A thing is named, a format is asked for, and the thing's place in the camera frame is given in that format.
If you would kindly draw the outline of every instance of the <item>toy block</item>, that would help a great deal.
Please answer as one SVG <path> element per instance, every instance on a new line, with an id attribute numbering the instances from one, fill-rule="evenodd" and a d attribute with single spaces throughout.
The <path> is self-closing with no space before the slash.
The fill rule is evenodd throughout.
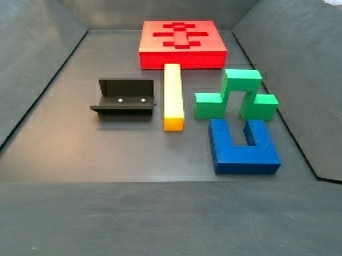
<path id="1" fill-rule="evenodd" d="M 262 120 L 249 120 L 244 129 L 248 146 L 233 144 L 229 123 L 210 121 L 210 144 L 217 174 L 274 174 L 281 158 Z"/>
<path id="2" fill-rule="evenodd" d="M 220 93 L 196 94 L 196 119 L 224 118 L 226 105 Z"/>
<path id="3" fill-rule="evenodd" d="M 272 120 L 280 103 L 273 94 L 257 94 L 261 83 L 262 75 L 258 70 L 226 69 L 220 97 L 216 94 L 216 97 L 220 98 L 221 106 L 218 107 L 218 103 L 210 101 L 210 93 L 196 93 L 196 119 L 224 118 L 230 93 L 242 91 L 246 92 L 241 107 L 242 118 L 245 120 Z"/>
<path id="4" fill-rule="evenodd" d="M 141 113 L 154 111 L 154 80 L 149 79 L 99 79 L 102 100 L 90 108 L 99 114 Z"/>
<path id="5" fill-rule="evenodd" d="M 185 107 L 180 64 L 165 67 L 165 131 L 185 130 Z"/>
<path id="6" fill-rule="evenodd" d="M 228 48 L 213 21 L 146 21 L 140 46 L 142 69 L 224 68 Z"/>
<path id="7" fill-rule="evenodd" d="M 274 117 L 278 106 L 280 102 L 273 94 L 257 94 L 256 98 L 246 94 L 241 107 L 242 119 L 269 121 Z"/>

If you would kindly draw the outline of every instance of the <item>green block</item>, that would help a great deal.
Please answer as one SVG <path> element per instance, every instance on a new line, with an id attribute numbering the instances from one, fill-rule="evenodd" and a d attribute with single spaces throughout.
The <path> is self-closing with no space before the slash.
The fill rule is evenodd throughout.
<path id="1" fill-rule="evenodd" d="M 233 91 L 246 92 L 241 116 L 245 120 L 272 120 L 280 106 L 274 95 L 257 94 L 262 83 L 258 70 L 226 69 L 220 93 L 196 94 L 196 118 L 225 118 L 226 106 Z"/>
<path id="2" fill-rule="evenodd" d="M 258 92 L 262 75 L 258 70 L 226 69 L 229 91 Z"/>
<path id="3" fill-rule="evenodd" d="M 224 118 L 226 104 L 222 102 L 220 93 L 196 94 L 196 119 Z"/>
<path id="4" fill-rule="evenodd" d="M 220 93 L 196 93 L 196 101 L 198 103 L 222 103 Z"/>
<path id="5" fill-rule="evenodd" d="M 244 99 L 241 116 L 244 120 L 265 120 L 273 119 L 280 102 L 273 94 L 248 94 Z"/>

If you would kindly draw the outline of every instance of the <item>gray wall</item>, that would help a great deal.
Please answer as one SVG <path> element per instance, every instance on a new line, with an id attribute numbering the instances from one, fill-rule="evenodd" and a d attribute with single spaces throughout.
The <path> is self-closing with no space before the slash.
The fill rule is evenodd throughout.
<path id="1" fill-rule="evenodd" d="M 260 0 L 59 0 L 91 29 L 142 29 L 145 20 L 212 19 L 232 29 Z"/>
<path id="2" fill-rule="evenodd" d="M 261 0 L 234 28 L 319 177 L 342 180 L 342 11 Z"/>
<path id="3" fill-rule="evenodd" d="M 54 0 L 0 0 L 0 146 L 87 27 Z"/>

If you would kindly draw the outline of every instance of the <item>gray floor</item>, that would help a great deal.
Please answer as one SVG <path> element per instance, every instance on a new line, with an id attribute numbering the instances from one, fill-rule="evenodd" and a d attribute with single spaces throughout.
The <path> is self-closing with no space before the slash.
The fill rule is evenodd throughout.
<path id="1" fill-rule="evenodd" d="M 230 68 L 252 68 L 229 31 Z M 209 121 L 194 120 L 194 94 L 220 91 L 222 70 L 182 71 L 186 130 L 162 127 L 164 72 L 142 71 L 140 31 L 93 31 L 58 75 L 0 157 L 0 181 L 256 181 L 289 182 L 295 175 L 313 179 L 278 117 L 269 122 L 284 166 L 276 176 L 216 176 Z M 101 101 L 99 78 L 152 78 L 157 106 L 152 121 L 99 118 L 90 105 Z M 230 98 L 228 120 L 236 141 L 244 143 L 238 115 L 242 93 Z"/>
<path id="2" fill-rule="evenodd" d="M 249 68 L 222 34 L 229 66 Z M 340 256 L 342 189 L 316 181 L 280 118 L 268 124 L 277 175 L 216 177 L 192 104 L 196 91 L 220 88 L 221 71 L 184 72 L 186 131 L 165 133 L 162 72 L 141 71 L 138 45 L 140 32 L 89 34 L 2 151 L 0 254 Z M 89 109 L 97 79 L 115 76 L 156 79 L 152 122 L 99 120 Z M 241 96 L 228 111 L 238 142 Z"/>

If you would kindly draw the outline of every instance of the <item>pattern on red block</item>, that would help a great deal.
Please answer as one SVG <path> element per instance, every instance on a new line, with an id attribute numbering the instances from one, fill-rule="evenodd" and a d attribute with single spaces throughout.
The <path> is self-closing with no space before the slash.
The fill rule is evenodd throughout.
<path id="1" fill-rule="evenodd" d="M 146 21 L 140 57 L 144 69 L 224 68 L 228 49 L 213 21 Z"/>

